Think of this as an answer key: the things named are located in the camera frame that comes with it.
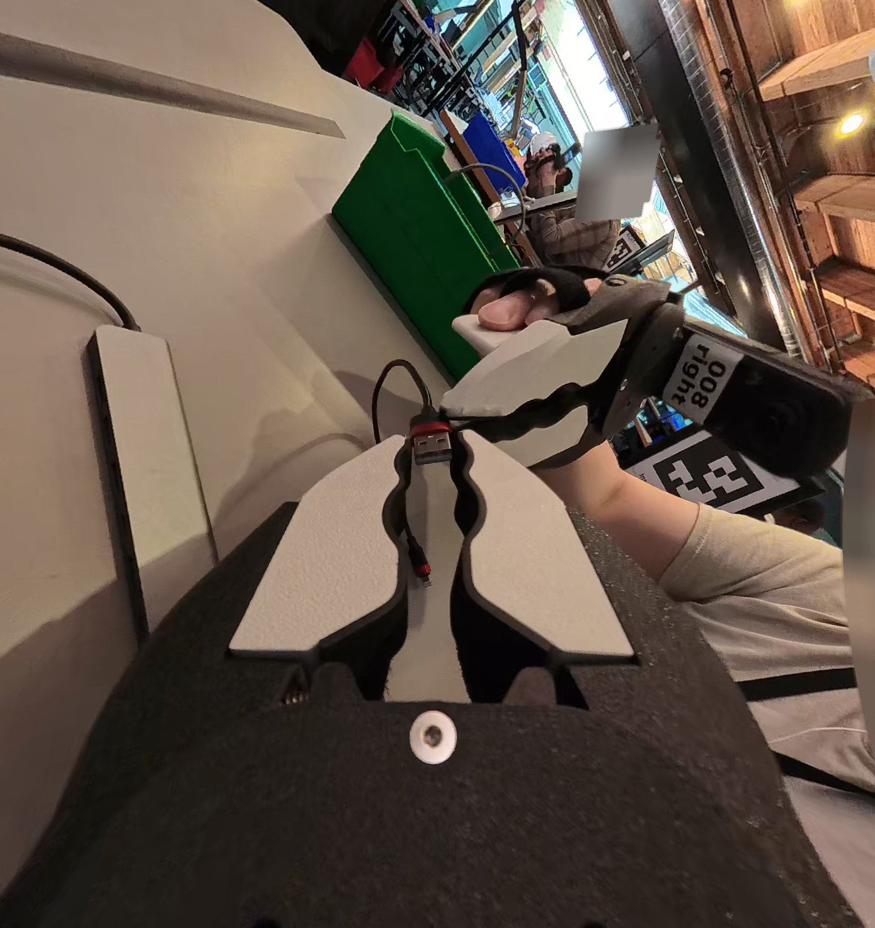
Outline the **blue plastic bin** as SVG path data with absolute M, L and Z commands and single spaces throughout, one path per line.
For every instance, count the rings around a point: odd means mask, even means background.
M 488 171 L 488 179 L 497 193 L 524 190 L 525 176 L 519 163 L 497 134 L 494 124 L 481 111 L 476 111 L 467 122 L 462 137 L 478 163 L 494 166 L 493 171 Z

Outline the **framed marker sign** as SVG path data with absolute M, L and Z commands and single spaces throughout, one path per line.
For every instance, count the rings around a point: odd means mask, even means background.
M 780 477 L 707 432 L 658 445 L 626 471 L 679 498 L 756 519 L 825 493 L 821 479 Z
M 646 267 L 665 258 L 674 243 L 674 228 L 651 243 L 645 243 L 634 226 L 625 223 L 605 263 L 604 272 L 608 276 L 640 276 Z

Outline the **grey usb hub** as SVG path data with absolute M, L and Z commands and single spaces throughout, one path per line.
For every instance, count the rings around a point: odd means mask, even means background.
M 98 327 L 86 347 L 115 544 L 139 643 L 218 563 L 165 340 Z

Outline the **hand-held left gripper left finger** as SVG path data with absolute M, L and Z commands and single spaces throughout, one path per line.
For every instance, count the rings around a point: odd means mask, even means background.
M 295 662 L 311 677 L 347 665 L 385 682 L 408 631 L 401 551 L 408 441 L 392 436 L 334 470 L 299 502 L 230 641 L 236 657 Z

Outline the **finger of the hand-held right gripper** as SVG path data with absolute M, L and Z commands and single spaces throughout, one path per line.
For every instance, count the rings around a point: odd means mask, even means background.
M 525 467 L 578 446 L 602 406 L 598 393 L 550 393 L 479 405 L 479 435 Z
M 453 330 L 480 360 L 445 393 L 441 410 L 451 419 L 496 419 L 574 384 L 586 387 L 602 375 L 627 328 L 620 320 L 572 334 L 552 319 L 518 331 L 490 331 L 478 318 L 457 318 Z

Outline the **green plastic bin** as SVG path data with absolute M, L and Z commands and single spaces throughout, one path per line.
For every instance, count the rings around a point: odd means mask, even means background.
M 520 263 L 445 146 L 395 110 L 332 207 L 451 381 L 479 361 L 452 328 L 491 275 Z

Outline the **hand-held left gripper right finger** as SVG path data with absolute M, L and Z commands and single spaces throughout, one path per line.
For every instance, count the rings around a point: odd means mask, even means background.
M 452 633 L 465 682 L 513 682 L 526 668 L 637 662 L 615 606 L 565 504 L 471 430 L 454 437 L 454 517 L 461 549 Z

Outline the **red bag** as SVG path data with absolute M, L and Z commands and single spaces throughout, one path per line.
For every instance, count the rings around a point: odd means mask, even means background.
M 394 94 L 404 71 L 404 65 L 391 43 L 376 43 L 365 36 L 343 77 L 363 90 L 387 98 Z

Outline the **person's right hand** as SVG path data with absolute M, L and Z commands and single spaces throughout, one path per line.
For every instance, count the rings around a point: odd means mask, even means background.
M 487 331 L 520 331 L 534 323 L 558 316 L 564 310 L 553 285 L 537 280 L 526 287 L 501 294 L 501 286 L 486 287 L 475 296 L 469 312 Z

